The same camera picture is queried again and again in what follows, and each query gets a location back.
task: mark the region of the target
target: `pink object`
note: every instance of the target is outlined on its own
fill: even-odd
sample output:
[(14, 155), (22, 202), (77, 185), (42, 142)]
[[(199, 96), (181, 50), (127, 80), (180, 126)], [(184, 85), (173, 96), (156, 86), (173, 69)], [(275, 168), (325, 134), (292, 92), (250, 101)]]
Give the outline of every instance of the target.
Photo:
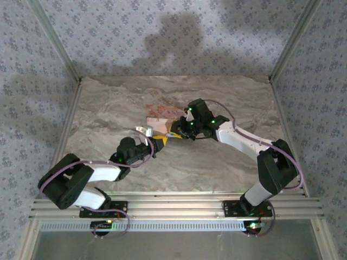
[(168, 134), (172, 123), (185, 115), (183, 107), (146, 105), (147, 125), (153, 127), (153, 135)]

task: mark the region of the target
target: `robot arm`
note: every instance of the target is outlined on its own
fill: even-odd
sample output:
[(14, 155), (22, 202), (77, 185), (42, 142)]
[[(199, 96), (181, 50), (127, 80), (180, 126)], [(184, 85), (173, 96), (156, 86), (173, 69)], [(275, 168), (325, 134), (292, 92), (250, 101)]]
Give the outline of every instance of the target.
[[(144, 134), (151, 135), (149, 129), (142, 128)], [(117, 152), (109, 161), (81, 161), (75, 154), (67, 154), (38, 183), (38, 188), (61, 210), (70, 206), (91, 209), (108, 209), (109, 197), (98, 188), (86, 187), (94, 181), (120, 181), (130, 172), (136, 161), (144, 160), (147, 155), (156, 157), (166, 144), (163, 136), (146, 138), (146, 143), (136, 145), (135, 140), (125, 137), (120, 141)], [(61, 174), (50, 180), (54, 174), (66, 168)]]
[(264, 145), (272, 144), (293, 157), (285, 141), (279, 139), (273, 142), (260, 138), (236, 127), (224, 116), (214, 117), (202, 99), (189, 103), (185, 111), (187, 116), (182, 116), (179, 121), (174, 122), (171, 132), (193, 140), (199, 134), (203, 134), (205, 138), (233, 146), (258, 163), (259, 181), (240, 198), (240, 205), (247, 215), (264, 200), (278, 194), (298, 175), (297, 169), (287, 157)]

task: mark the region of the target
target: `glass panel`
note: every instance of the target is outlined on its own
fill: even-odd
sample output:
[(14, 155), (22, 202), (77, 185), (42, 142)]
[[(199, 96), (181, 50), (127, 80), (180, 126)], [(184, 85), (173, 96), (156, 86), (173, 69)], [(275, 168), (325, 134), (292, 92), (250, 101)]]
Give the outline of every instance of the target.
[(95, 239), (89, 232), (41, 232), (31, 260), (179, 259), (318, 260), (310, 221), (278, 221), (265, 237), (241, 232), (129, 232)]

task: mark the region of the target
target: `yellow object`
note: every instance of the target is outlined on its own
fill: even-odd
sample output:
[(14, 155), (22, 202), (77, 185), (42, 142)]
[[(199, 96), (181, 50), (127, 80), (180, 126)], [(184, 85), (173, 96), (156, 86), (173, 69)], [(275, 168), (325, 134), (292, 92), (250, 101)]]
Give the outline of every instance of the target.
[(156, 136), (153, 136), (153, 139), (163, 139), (163, 143), (164, 145), (166, 145), (166, 142), (168, 140), (168, 138), (166, 136), (161, 136), (161, 135), (156, 135)]
[(173, 135), (174, 137), (183, 139), (182, 136), (180, 136), (179, 134), (176, 134), (176, 133), (174, 133), (174, 132), (170, 132), (170, 131), (169, 131), (169, 134)]

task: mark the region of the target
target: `joint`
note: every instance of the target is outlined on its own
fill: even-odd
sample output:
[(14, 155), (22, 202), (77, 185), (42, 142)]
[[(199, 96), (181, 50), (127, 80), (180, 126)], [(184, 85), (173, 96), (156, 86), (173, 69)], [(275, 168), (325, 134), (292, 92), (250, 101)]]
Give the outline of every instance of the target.
[[(162, 150), (166, 144), (166, 137), (149, 137), (153, 144), (154, 153), (153, 158), (156, 157), (156, 153)], [(110, 161), (116, 164), (132, 165), (138, 160), (144, 160), (147, 155), (151, 154), (150, 145), (145, 145), (141, 143), (136, 145), (135, 140), (131, 137), (125, 137), (120, 141), (117, 147), (117, 152), (115, 152), (110, 157)], [(119, 166), (120, 173), (115, 181), (123, 180), (129, 173), (130, 167)]]
[[(45, 176), (38, 182), (38, 188), (60, 169), (69, 164), (80, 161), (75, 154), (67, 154), (62, 158)], [(54, 178), (43, 190), (46, 195), (59, 209), (64, 210), (70, 207), (81, 194), (88, 183), (94, 170), (87, 165), (77, 164), (69, 168)]]
[[(279, 139), (272, 144), (293, 157), (286, 141)], [(257, 162), (259, 182), (273, 195), (278, 194), (298, 175), (293, 163), (271, 147), (259, 153)]]
[(245, 212), (246, 216), (251, 216), (252, 212), (256, 209), (255, 206), (253, 206), (251, 203), (248, 202), (248, 200), (246, 199), (244, 193), (241, 197), (240, 197), (240, 207), (242, 208), (242, 210)]
[(185, 111), (189, 111), (194, 119), (187, 121), (182, 116), (180, 120), (172, 124), (170, 129), (171, 132), (181, 136), (183, 139), (190, 138), (195, 140), (199, 134), (203, 134), (205, 137), (217, 141), (216, 130), (219, 129), (221, 124), (229, 121), (228, 118), (222, 115), (214, 117), (202, 99), (190, 102)]
[(98, 208), (99, 210), (109, 210), (111, 208), (111, 197), (107, 195), (103, 190), (94, 187), (96, 190), (98, 190), (102, 195), (105, 197), (104, 203)]

